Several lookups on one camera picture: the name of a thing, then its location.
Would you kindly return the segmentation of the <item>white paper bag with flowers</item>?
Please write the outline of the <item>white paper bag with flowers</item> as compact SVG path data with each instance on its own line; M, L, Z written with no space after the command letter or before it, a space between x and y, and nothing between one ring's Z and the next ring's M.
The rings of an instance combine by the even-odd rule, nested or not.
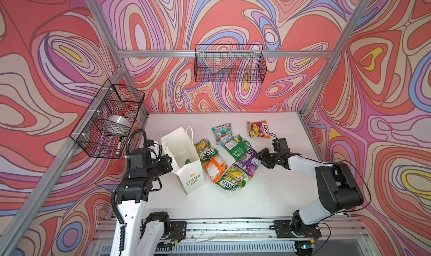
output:
M187 195L205 184L203 168L193 145L193 129L180 127L161 138L162 149L172 158L174 174Z

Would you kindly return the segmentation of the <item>purple Fox's candy bag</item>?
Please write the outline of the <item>purple Fox's candy bag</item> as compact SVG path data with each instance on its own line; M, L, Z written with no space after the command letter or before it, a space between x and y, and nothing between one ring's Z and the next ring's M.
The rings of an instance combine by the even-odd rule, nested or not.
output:
M242 155L234 165L242 169L250 177L253 177L258 166L262 164L257 155L258 153L254 149L250 149Z

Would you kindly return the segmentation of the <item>orange Fox's fruits candy bag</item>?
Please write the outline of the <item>orange Fox's fruits candy bag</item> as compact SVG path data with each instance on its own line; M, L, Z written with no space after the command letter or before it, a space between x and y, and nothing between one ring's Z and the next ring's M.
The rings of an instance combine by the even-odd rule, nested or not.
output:
M248 121L248 132L250 138L270 138L268 124L265 120L256 122Z

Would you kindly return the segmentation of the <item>yellow-green fox's candy bag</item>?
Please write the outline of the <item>yellow-green fox's candy bag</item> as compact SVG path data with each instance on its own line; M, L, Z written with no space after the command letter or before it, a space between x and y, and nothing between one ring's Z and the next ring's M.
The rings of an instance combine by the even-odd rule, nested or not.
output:
M211 159L219 154L218 150L211 146L208 139L202 139L194 145L201 162Z
M237 191L242 189L252 179L243 169L232 165L217 182L222 189Z

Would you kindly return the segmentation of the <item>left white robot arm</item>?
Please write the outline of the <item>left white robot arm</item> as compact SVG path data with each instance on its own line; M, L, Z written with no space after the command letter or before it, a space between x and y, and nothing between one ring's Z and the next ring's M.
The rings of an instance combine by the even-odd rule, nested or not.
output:
M148 147L126 155L128 169L111 196L117 218L110 255L152 256L163 236L171 231L167 212L153 212L143 219L153 183L173 171L172 158Z

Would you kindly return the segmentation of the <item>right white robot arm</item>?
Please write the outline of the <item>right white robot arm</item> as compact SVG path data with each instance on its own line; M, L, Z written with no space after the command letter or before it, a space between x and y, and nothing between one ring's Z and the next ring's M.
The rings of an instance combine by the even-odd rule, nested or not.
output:
M276 229L289 230L302 238L312 233L318 224L336 213L361 206L364 196L347 164L320 162L290 151L285 138L272 140L274 151L261 150L257 157L268 169L281 166L312 177L317 182L318 199L294 212L288 226Z

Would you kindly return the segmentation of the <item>orange snack bag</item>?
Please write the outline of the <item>orange snack bag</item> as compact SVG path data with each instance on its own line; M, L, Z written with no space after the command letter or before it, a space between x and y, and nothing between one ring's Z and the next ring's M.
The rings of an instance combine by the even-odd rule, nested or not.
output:
M217 183L229 168L220 155L205 159L202 166L213 183Z

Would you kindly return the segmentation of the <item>teal Fox's candy bag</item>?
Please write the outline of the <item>teal Fox's candy bag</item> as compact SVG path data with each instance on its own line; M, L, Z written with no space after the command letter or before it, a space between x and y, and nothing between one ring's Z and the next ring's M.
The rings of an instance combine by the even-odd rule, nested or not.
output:
M216 145L224 144L228 142L232 137L232 129L230 123L225 123L212 128Z

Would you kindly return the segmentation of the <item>silver tape roll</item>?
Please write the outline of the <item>silver tape roll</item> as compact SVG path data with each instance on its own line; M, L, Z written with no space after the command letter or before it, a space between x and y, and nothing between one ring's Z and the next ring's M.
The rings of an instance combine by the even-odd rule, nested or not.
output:
M131 127L131 122L129 119L120 115L111 115L107 118L109 121L120 124L125 127Z

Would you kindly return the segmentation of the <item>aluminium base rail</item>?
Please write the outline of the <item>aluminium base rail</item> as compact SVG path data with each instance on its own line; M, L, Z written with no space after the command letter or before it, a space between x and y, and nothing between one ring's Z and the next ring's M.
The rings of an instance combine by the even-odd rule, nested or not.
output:
M171 236L161 241L157 256L226 256L303 254L376 256L364 224L353 217L329 218L303 237L281 227L287 217L172 220Z

